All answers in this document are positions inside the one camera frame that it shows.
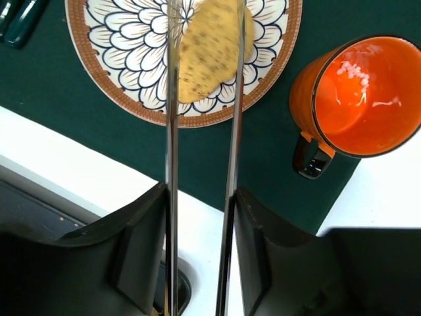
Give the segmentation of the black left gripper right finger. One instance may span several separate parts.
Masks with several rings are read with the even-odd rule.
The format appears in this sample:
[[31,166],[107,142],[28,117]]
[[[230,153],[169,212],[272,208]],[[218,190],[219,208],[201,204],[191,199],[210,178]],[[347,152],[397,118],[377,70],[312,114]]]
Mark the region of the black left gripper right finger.
[[235,198],[246,315],[419,315],[420,231],[333,228],[313,236]]

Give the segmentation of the speckled bread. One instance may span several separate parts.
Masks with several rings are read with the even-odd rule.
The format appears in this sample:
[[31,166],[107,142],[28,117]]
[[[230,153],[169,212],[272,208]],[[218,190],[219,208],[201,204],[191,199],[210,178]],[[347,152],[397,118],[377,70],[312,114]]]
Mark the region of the speckled bread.
[[193,103],[234,78],[239,55],[237,1],[203,1],[180,47],[178,99]]

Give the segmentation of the metal tongs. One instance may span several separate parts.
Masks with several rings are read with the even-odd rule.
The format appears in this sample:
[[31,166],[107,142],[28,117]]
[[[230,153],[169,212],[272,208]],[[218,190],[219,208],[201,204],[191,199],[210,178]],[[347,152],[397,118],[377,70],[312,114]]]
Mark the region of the metal tongs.
[[[237,189],[237,168],[241,142],[243,67],[246,48],[245,1],[238,1],[239,17],[239,57],[235,78],[234,117],[230,143],[226,200],[222,228],[216,315],[228,314],[230,269],[234,233],[235,191]],[[168,203],[166,210],[166,279],[165,315],[178,314],[178,73],[180,62],[181,26],[178,17],[180,1],[169,1],[167,8],[167,96],[166,96],[166,187]]]

